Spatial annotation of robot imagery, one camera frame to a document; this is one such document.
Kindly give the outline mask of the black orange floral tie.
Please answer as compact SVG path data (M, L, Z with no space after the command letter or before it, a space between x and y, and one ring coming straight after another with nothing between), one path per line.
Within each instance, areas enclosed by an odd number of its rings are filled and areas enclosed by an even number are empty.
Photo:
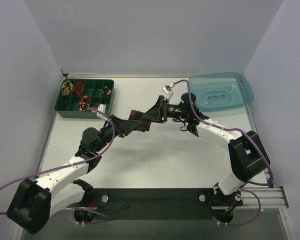
M131 110L130 112L128 119L140 122L140 124L134 129L135 131L148 132L150 130L151 121L142 119L143 114L143 112L137 110Z

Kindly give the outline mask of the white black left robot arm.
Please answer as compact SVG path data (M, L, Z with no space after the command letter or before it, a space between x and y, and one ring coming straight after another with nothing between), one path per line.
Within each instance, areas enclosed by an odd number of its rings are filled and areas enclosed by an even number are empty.
M30 234L36 234L54 212L83 198L88 187L77 188L77 179L99 164L101 151L110 146L115 137L124 138L133 131L148 131L150 125L146 120L111 115L101 129L85 129L78 151L67 163L45 176L35 180L26 178L19 184L6 216Z

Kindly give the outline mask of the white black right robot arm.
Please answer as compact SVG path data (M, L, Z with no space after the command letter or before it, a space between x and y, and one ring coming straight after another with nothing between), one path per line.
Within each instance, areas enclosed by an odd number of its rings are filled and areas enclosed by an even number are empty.
M179 104L170 104L161 95L155 105L141 113L140 118L152 123L174 119L182 122L193 135L208 139L228 151L231 171L213 187L217 200L229 199L239 188L250 183L253 177L270 168L270 160L257 133L225 128L212 121L196 107L196 96L193 93L184 93Z

